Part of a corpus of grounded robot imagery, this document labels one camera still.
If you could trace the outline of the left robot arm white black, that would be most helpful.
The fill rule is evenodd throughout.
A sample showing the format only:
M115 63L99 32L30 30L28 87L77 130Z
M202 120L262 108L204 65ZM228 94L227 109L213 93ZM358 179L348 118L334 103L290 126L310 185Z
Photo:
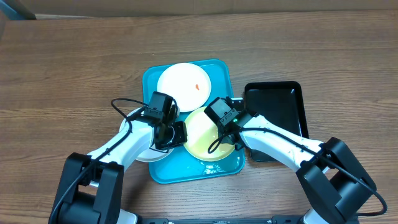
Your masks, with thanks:
M140 223L121 208L124 173L148 149L169 152L187 141L177 107L143 106L124 117L124 126L89 154L70 154L62 170L49 223Z

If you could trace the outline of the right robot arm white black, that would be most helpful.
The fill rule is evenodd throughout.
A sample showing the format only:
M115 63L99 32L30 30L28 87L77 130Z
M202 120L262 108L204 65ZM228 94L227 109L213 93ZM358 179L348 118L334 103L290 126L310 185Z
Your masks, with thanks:
M215 151L228 139L262 151L292 169L310 202L302 223L348 223L377 187L349 147L337 138L327 142L286 131L261 115L226 108L212 115L219 137L208 149Z

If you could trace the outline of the yellow-green plate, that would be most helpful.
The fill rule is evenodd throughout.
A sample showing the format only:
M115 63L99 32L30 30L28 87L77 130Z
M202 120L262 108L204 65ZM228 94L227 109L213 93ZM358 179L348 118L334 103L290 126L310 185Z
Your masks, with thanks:
M205 106L191 112L186 120L187 142L185 149L197 159L213 162L228 157L233 151L234 146L230 144L220 144L217 150L211 154L208 148L218 138L217 126L205 114Z

